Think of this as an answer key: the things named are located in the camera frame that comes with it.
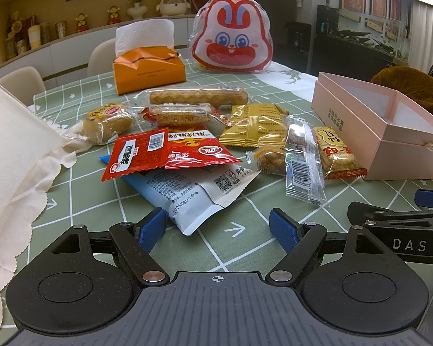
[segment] blue cartoon eye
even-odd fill
[[[227,33],[221,32],[216,36],[215,42],[227,47],[229,45],[229,35]]]
[[[248,38],[243,33],[236,36],[236,40],[234,41],[236,44],[236,48],[246,47],[248,46]]]

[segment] white arrow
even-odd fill
[[[46,204],[46,210],[49,210],[51,208],[53,208],[54,206],[57,206],[58,203],[56,203],[56,201],[54,201],[54,199],[51,199],[51,202]]]
[[[239,234],[241,234],[245,230],[245,226],[236,224],[235,222],[231,222],[231,224],[236,225],[237,227],[235,227],[233,229],[225,229],[225,232],[235,232],[236,230],[238,230],[238,232],[236,234],[233,234],[233,238],[237,237]]]

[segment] open pink cardboard box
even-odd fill
[[[320,73],[312,108],[367,169],[367,179],[433,179],[433,115],[401,92]]]

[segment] brown plush blanket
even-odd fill
[[[433,78],[420,70],[395,66],[381,70],[372,83],[395,89],[433,114]]]

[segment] white curtain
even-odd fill
[[[409,66],[428,73],[433,65],[433,6],[413,1]]]

